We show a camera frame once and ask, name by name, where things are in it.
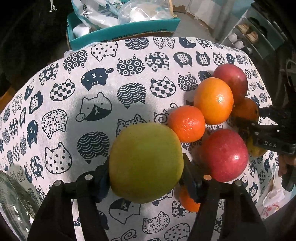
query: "cardboard box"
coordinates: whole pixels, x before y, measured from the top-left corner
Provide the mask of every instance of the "cardboard box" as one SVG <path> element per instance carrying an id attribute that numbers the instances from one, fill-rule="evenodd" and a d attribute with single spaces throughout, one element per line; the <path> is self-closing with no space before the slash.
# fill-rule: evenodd
<path id="1" fill-rule="evenodd" d="M 75 38 L 73 28 L 79 25 L 81 21 L 74 12 L 68 15 L 67 22 L 68 46 L 73 51 L 76 51 L 93 42 L 107 42 L 146 36 L 170 37 L 174 34 L 180 19 L 151 20 L 116 25 L 93 31 L 79 38 Z"/>

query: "mandarin orange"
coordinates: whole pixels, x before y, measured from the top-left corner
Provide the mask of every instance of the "mandarin orange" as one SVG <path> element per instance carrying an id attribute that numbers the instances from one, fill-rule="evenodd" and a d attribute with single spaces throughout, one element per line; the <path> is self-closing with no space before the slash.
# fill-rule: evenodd
<path id="1" fill-rule="evenodd" d="M 207 78 L 195 91 L 194 106 L 200 109 L 207 124 L 221 124 L 228 119 L 232 111 L 231 88 L 221 79 Z"/>
<path id="2" fill-rule="evenodd" d="M 169 114 L 168 127 L 177 134 L 180 142 L 194 142 L 205 132 L 205 119 L 198 108 L 184 105 Z"/>
<path id="3" fill-rule="evenodd" d="M 196 203 L 187 191 L 187 188 L 183 185 L 180 190 L 179 200 L 181 205 L 190 212 L 198 212 L 200 208 L 200 203 Z"/>
<path id="4" fill-rule="evenodd" d="M 234 105 L 231 116 L 258 122 L 259 109 L 252 99 L 245 97 L 241 103 Z"/>

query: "metal screw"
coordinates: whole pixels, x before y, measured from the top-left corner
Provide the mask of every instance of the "metal screw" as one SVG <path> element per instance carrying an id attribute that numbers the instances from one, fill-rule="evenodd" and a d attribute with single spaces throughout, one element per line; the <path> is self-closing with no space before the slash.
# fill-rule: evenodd
<path id="1" fill-rule="evenodd" d="M 91 180 L 93 178 L 93 176 L 91 174 L 87 174 L 84 179 L 85 180 Z"/>
<path id="2" fill-rule="evenodd" d="M 212 177 L 210 175 L 206 174 L 206 175 L 204 175 L 204 179 L 209 181 L 212 179 Z"/>
<path id="3" fill-rule="evenodd" d="M 242 181 L 241 180 L 235 180 L 234 184 L 237 185 L 238 187 L 240 187 L 242 185 Z"/>
<path id="4" fill-rule="evenodd" d="M 55 182 L 54 182 L 54 185 L 55 186 L 59 186 L 59 185 L 61 185 L 62 184 L 62 181 L 61 180 L 56 180 Z"/>

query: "red apple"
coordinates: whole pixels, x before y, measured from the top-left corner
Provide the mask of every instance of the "red apple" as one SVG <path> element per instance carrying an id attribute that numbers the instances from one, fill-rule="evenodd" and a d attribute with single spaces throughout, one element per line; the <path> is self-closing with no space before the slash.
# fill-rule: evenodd
<path id="1" fill-rule="evenodd" d="M 220 129 L 202 143 L 201 157 L 214 179 L 228 182 L 242 174 L 249 154 L 239 134 L 230 129 Z"/>
<path id="2" fill-rule="evenodd" d="M 213 77 L 223 80 L 231 88 L 234 104 L 244 100 L 248 91 L 245 73 L 234 64 L 222 64 L 214 71 Z"/>

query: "tablecloth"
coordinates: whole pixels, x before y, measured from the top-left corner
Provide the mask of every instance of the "tablecloth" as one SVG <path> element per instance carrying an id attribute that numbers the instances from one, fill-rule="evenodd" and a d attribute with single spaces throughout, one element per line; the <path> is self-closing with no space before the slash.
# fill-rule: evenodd
<path id="1" fill-rule="evenodd" d="M 56 61 L 34 75 L 0 115 L 0 168 L 17 180 L 40 205 L 56 180 L 75 181 L 103 164 L 114 139 L 132 123 L 166 124 L 169 112 L 192 105 L 194 90 L 216 67 L 230 63 L 248 78 L 247 97 L 257 106 L 271 104 L 263 81 L 248 56 L 237 49 L 187 37 L 143 37 L 100 43 Z M 259 123 L 274 124 L 268 118 Z M 207 125 L 205 135 L 229 122 Z M 194 159 L 202 140 L 181 143 Z M 243 181 L 254 203 L 275 172 L 277 154 L 250 157 Z M 173 190 L 136 204 L 112 190 L 97 204 L 112 241 L 186 240 L 196 213 L 186 211 Z M 77 240 L 83 240 L 73 201 Z M 212 240 L 221 230 L 219 202 Z"/>

